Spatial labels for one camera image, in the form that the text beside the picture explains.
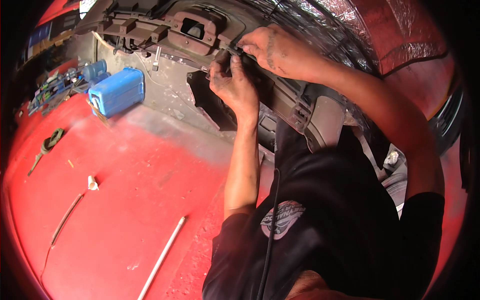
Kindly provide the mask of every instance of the opening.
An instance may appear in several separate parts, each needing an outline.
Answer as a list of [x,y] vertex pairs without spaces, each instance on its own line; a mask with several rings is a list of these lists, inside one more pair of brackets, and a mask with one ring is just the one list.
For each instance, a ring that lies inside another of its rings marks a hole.
[[204,25],[189,18],[183,19],[180,32],[197,39],[203,39],[205,35]]

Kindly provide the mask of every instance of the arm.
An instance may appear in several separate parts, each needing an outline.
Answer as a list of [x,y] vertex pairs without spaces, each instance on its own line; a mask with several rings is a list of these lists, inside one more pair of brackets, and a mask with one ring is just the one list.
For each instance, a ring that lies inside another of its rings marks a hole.
[[251,213],[257,203],[259,100],[238,56],[231,58],[232,77],[222,72],[221,63],[214,60],[210,65],[210,89],[235,112],[238,124],[225,184],[224,219],[227,219],[233,214]]
[[277,75],[329,86],[357,104],[405,154],[406,199],[421,192],[444,195],[434,138],[423,113],[383,81],[320,56],[277,25],[260,27],[239,42],[259,65]]

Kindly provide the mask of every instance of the black cable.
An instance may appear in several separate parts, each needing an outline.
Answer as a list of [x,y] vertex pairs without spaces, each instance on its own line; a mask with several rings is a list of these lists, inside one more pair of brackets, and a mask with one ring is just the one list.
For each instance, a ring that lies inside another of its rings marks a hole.
[[273,202],[273,215],[272,215],[272,227],[270,229],[270,236],[268,237],[267,253],[265,255],[265,264],[264,271],[262,273],[262,280],[260,280],[260,286],[258,288],[257,300],[260,300],[264,297],[265,283],[268,275],[268,267],[270,266],[270,256],[272,250],[273,236],[275,235],[275,223],[276,223],[276,213],[278,211],[278,187],[280,186],[280,170],[275,168],[275,171],[278,171],[278,180],[276,181],[276,191],[275,191],[275,200]]

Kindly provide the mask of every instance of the right hand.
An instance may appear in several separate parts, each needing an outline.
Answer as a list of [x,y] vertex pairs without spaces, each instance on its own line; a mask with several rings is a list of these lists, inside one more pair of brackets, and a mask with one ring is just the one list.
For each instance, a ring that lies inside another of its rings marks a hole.
[[244,35],[238,45],[262,68],[290,79],[311,81],[312,63],[329,61],[276,24]]

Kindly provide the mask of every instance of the blue plastic case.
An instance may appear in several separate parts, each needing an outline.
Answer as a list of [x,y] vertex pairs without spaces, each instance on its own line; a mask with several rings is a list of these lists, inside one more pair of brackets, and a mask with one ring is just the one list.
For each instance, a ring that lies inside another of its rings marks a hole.
[[124,68],[92,86],[88,96],[92,104],[110,118],[144,100],[144,73],[138,69]]

